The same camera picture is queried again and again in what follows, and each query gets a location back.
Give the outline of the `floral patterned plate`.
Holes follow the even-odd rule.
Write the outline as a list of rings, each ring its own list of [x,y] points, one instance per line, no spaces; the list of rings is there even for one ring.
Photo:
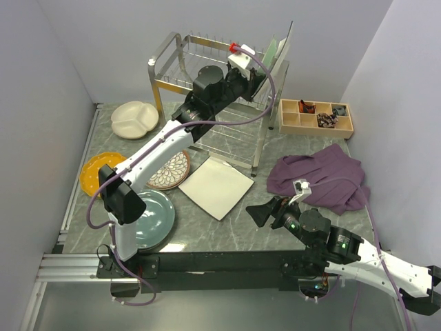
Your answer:
[[[147,187],[169,190],[186,179],[190,170],[190,158],[184,150],[174,155],[161,169],[152,175]]]
[[[168,190],[182,182],[189,173],[187,163],[167,163],[147,182],[147,187]]]

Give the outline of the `cream divided plate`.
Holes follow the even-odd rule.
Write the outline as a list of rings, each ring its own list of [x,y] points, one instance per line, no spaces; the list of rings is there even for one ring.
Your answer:
[[[123,139],[140,139],[159,122],[157,109],[150,103],[131,101],[119,106],[111,115],[113,133]]]

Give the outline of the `light green plate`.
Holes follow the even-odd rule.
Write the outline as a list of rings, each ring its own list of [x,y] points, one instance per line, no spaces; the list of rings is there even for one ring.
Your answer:
[[[280,41],[273,37],[263,55],[263,59],[261,60],[272,76],[276,74],[276,62],[280,53],[279,44]]]

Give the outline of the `cream square plate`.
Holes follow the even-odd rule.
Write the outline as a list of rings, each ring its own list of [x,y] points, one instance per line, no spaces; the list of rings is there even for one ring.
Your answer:
[[[178,188],[198,207],[220,221],[253,184],[254,180],[227,162],[209,157]]]

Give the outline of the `dark teal round plate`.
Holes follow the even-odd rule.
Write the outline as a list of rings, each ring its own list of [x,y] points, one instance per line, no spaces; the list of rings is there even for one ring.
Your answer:
[[[176,215],[170,198],[159,190],[151,189],[143,190],[139,196],[146,209],[136,222],[136,238],[169,235]]]

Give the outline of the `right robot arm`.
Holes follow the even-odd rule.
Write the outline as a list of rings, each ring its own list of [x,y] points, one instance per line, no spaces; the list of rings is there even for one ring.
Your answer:
[[[273,217],[273,230],[284,228],[305,245],[298,262],[284,264],[284,273],[301,279],[339,274],[400,296],[416,314],[431,316],[440,309],[440,294],[434,290],[440,283],[439,267],[418,266],[378,251],[366,239],[332,225],[317,209],[301,211],[297,202],[281,197],[245,210],[259,228]]]

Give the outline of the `white square plate black rim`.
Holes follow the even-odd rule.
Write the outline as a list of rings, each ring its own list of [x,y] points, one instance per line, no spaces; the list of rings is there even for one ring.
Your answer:
[[[286,57],[287,52],[289,50],[292,31],[293,31],[293,21],[291,21],[291,23],[290,23],[287,36],[284,39],[280,40],[280,44],[279,44],[280,53],[278,55],[277,62],[276,62],[276,74],[274,76],[271,75],[274,82],[276,82],[276,77],[278,75],[278,71],[282,65],[282,62],[285,60],[285,57]],[[266,97],[269,94],[270,90],[271,90],[270,83],[269,83],[268,79],[265,77],[265,80],[260,85],[258,92],[254,96],[254,99],[257,101],[261,101],[263,99],[263,97]]]

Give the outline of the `orange dotted scalloped plate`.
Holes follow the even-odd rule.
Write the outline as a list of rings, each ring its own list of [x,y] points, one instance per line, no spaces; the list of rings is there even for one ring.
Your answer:
[[[126,157],[117,152],[103,152],[93,156],[82,167],[79,175],[82,191],[92,197],[99,189],[99,169],[104,165],[114,168],[124,160],[126,160]]]

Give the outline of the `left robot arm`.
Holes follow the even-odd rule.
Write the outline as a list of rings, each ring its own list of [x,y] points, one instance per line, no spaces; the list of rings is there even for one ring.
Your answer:
[[[219,112],[239,97],[252,100],[264,81],[274,83],[267,68],[252,68],[249,74],[234,66],[228,72],[218,66],[200,69],[184,103],[153,139],[124,162],[100,168],[98,193],[110,217],[106,225],[110,227],[111,250],[116,257],[113,268],[119,275],[130,277],[138,268],[134,257],[138,252],[136,222],[146,209],[139,196],[143,186],[175,154],[217,125]]]

